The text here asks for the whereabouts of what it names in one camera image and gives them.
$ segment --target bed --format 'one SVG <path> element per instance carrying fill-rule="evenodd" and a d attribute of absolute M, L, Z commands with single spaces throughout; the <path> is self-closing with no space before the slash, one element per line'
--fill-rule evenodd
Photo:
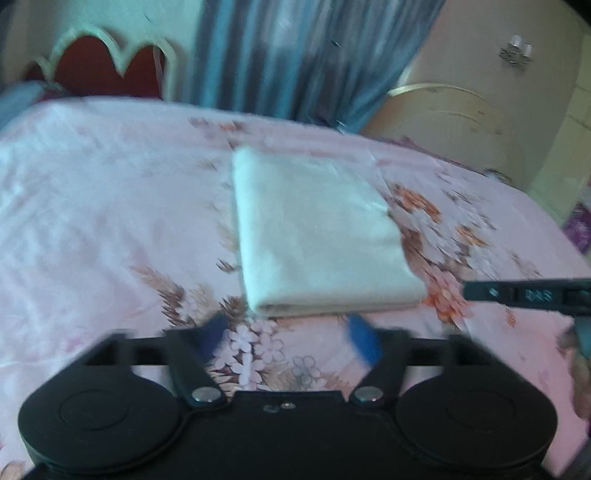
<path fill-rule="evenodd" d="M 43 102 L 0 135 L 2 480 L 32 465 L 16 422 L 23 400 L 114 329 L 152 336 L 223 311 L 230 329 L 207 368 L 230 395 L 348 395 L 363 377 L 367 367 L 343 317 L 250 314 L 230 183 L 232 154 L 242 145 L 335 159 L 370 181 L 391 207 L 428 298 L 367 317 L 427 338 L 461 330 L 546 393 L 559 417 L 545 460 L 553 472 L 584 442 L 586 423 L 571 409 L 567 362 L 556 348 L 570 319 L 467 304 L 460 294 L 462 280 L 590 276 L 522 192 L 399 145 L 158 99 Z M 160 368 L 138 374 L 165 382 Z M 406 387 L 432 374 L 417 368 Z"/>

